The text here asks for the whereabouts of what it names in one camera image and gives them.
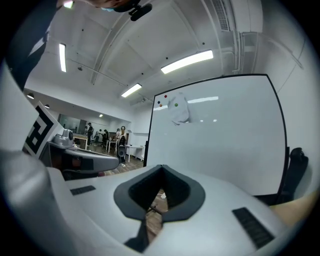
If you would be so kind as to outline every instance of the table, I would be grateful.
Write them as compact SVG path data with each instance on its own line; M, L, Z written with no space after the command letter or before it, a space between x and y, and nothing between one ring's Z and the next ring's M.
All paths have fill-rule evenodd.
M107 142L107 144L109 143L109 150L108 150L108 153L110 153L110 144L111 143L117 143L117 141L116 140L109 140L108 142Z
M130 146L130 145L125 145L125 147L128 150L128 163L130 163L130 156L131 156L131 149L140 149L140 150L143 150L144 146Z
M74 139L79 139L79 140L84 140L85 141L85 150L87 150L87 146L88 146L88 137L83 135L83 134L77 134L77 133L74 133L73 134L73 138Z

